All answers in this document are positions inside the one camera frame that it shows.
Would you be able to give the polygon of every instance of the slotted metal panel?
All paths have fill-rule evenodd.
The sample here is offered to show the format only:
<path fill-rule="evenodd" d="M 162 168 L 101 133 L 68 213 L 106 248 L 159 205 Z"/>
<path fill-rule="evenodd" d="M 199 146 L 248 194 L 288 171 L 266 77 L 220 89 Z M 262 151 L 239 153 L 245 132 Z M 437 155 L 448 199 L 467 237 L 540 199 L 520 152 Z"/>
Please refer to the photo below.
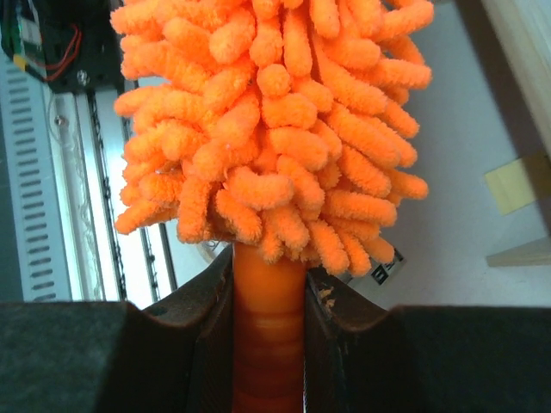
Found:
<path fill-rule="evenodd" d="M 42 86 L 4 57 L 0 110 L 23 297 L 70 300 Z"/>

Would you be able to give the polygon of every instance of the gray perforated panel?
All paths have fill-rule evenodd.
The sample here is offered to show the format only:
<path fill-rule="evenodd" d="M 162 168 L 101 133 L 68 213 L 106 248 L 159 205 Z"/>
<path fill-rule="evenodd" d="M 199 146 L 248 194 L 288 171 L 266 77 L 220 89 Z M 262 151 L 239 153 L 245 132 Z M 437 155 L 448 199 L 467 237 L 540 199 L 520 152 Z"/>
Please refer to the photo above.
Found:
<path fill-rule="evenodd" d="M 23 297 L 70 300 L 42 85 L 4 56 L 0 110 Z"/>

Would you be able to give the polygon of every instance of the orange handle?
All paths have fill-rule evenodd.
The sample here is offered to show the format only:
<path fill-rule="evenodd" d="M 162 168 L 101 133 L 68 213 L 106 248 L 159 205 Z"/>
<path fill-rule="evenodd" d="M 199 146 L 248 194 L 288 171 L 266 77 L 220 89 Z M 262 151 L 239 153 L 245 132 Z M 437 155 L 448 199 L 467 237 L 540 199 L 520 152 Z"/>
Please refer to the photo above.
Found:
<path fill-rule="evenodd" d="M 306 268 L 233 246 L 233 412 L 303 411 Z"/>

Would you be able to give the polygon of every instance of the orange chenille strand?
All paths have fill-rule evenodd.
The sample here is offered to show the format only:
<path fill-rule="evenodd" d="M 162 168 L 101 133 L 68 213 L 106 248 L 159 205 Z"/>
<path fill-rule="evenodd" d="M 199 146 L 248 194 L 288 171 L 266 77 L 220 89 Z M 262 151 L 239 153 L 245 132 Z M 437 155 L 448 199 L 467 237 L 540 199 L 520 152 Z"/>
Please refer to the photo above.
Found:
<path fill-rule="evenodd" d="M 112 14 L 126 77 L 167 82 L 133 117 L 116 228 L 178 219 L 185 243 L 257 245 L 332 274 L 389 261 L 380 237 L 426 183 L 405 110 L 430 68 L 409 37 L 429 0 L 133 0 Z"/>

